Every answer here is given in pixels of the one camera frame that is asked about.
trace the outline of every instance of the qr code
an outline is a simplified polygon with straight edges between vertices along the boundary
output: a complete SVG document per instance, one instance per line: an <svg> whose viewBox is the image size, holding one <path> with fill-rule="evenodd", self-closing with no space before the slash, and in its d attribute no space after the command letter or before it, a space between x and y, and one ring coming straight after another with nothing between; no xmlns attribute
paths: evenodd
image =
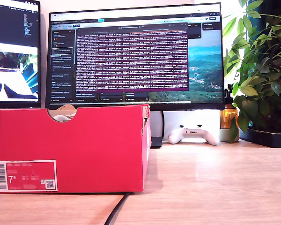
<svg viewBox="0 0 281 225"><path fill-rule="evenodd" d="M55 180L45 180L46 189L55 189Z"/></svg>

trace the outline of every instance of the second monitor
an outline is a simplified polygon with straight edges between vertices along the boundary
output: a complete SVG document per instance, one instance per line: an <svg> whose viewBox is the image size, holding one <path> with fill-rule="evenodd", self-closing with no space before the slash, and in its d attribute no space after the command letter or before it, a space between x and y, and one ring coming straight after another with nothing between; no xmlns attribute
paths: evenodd
<svg viewBox="0 0 281 225"><path fill-rule="evenodd" d="M222 109L221 5L50 13L46 107Z"/></svg>

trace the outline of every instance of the black cable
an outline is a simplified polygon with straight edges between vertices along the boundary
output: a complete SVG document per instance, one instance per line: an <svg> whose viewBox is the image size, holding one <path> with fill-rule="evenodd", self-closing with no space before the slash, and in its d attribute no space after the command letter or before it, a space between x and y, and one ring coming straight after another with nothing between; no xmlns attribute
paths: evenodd
<svg viewBox="0 0 281 225"><path fill-rule="evenodd" d="M114 215L116 214L116 212L118 211L118 209L120 208L120 206L123 204L123 202L126 200L126 198L128 198L128 196L130 195L129 192L125 193L123 198L118 202L118 204L116 205L116 207L114 207L113 211L110 213L110 215L108 216L106 222L104 225L109 225L112 218L114 217Z"/></svg>
<svg viewBox="0 0 281 225"><path fill-rule="evenodd" d="M163 138L164 138L164 114L163 114L163 111L161 111L161 116L163 118Z"/></svg>

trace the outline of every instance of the computer monitor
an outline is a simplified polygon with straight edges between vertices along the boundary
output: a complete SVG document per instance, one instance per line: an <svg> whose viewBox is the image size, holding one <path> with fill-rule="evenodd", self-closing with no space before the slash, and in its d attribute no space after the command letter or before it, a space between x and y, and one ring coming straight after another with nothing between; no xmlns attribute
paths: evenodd
<svg viewBox="0 0 281 225"><path fill-rule="evenodd" d="M49 17L47 108L224 108L220 3Z"/></svg>
<svg viewBox="0 0 281 225"><path fill-rule="evenodd" d="M0 0L0 108L40 106L40 3Z"/></svg>

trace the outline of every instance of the desk surface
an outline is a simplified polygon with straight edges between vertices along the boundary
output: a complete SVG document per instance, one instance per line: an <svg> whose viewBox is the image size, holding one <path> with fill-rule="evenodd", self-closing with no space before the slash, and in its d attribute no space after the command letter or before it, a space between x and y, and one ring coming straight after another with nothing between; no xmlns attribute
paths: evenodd
<svg viewBox="0 0 281 225"><path fill-rule="evenodd" d="M121 195L1 195L0 225L103 225ZM145 192L115 225L281 225L281 149L250 142L152 149Z"/></svg>

